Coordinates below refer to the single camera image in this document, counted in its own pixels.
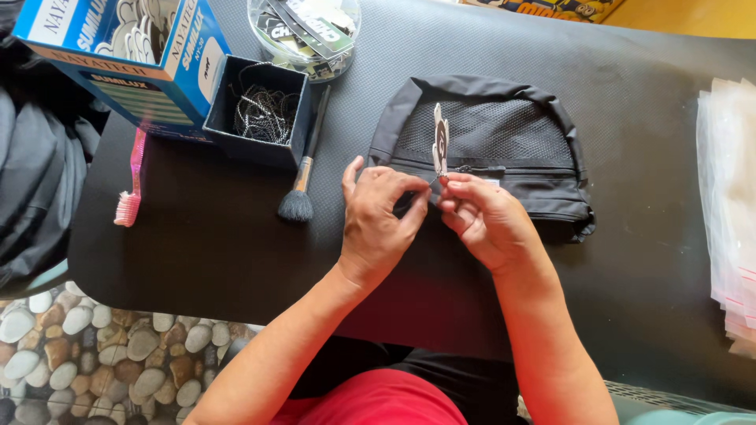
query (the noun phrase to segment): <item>black bag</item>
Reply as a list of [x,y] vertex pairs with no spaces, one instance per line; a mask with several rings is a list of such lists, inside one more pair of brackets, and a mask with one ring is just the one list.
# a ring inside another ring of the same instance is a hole
[[470,172],[516,197],[547,242],[579,243],[596,227],[575,126],[559,100],[487,76],[410,78],[378,121],[368,166],[435,180],[433,108],[449,120],[449,171]]

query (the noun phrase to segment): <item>stone-patterned floor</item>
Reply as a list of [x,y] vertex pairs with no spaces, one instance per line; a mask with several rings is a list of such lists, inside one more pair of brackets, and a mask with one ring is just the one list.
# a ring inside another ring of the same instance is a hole
[[0,425],[180,425],[260,329],[112,309],[72,281],[0,307]]

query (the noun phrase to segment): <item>clear plastic container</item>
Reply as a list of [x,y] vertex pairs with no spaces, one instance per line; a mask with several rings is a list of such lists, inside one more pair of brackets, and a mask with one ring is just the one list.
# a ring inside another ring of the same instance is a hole
[[246,3],[249,24],[252,26],[252,32],[260,41],[267,60],[281,67],[307,73],[311,82],[326,82],[335,79],[346,72],[349,66],[352,65],[352,61],[355,59],[357,36],[360,33],[362,21],[360,4],[357,0],[341,1],[341,10],[355,22],[355,32],[352,34],[352,39],[355,40],[355,43],[349,50],[330,60],[326,60],[317,54],[309,57],[304,54],[284,50],[278,44],[271,43],[270,39],[261,36],[256,30],[256,24],[260,14],[263,12],[263,8],[267,4],[267,0],[247,0]]

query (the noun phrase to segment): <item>brush bristles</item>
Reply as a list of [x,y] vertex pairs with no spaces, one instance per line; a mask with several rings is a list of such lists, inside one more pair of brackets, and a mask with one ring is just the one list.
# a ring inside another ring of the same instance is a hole
[[309,222],[313,216],[310,197],[302,191],[289,192],[278,206],[278,215],[291,222]]
[[121,199],[118,201],[118,208],[116,208],[116,219],[113,220],[113,223],[127,228],[132,227],[137,219],[140,202],[141,197],[122,192]]

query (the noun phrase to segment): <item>makeup brush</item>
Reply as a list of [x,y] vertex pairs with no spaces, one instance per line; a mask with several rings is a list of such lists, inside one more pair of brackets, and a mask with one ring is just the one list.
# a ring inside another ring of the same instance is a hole
[[321,102],[318,105],[318,114],[315,117],[315,125],[310,135],[310,142],[307,144],[307,154],[302,157],[299,163],[299,172],[294,180],[294,189],[291,190],[278,206],[278,216],[291,222],[306,223],[312,220],[312,202],[307,196],[307,186],[310,182],[310,171],[312,170],[312,157],[315,155],[315,148],[318,146],[318,138],[323,126],[323,117],[326,114],[328,98],[330,96],[330,85],[326,87],[321,96]]

